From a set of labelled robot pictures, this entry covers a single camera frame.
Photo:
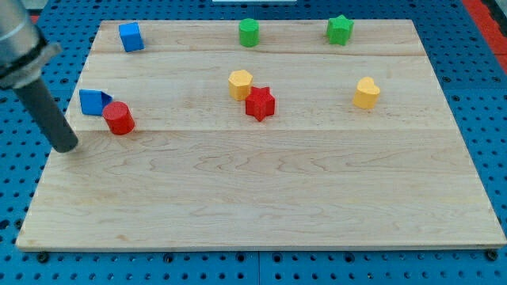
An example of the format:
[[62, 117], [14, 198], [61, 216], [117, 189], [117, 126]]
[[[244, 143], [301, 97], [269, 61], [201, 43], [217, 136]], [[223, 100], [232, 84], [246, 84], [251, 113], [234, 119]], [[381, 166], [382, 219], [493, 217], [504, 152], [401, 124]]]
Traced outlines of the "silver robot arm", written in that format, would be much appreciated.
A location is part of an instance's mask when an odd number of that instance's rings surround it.
[[42, 75], [62, 48], [49, 43], [18, 0], [1, 0], [1, 89], [19, 89]]

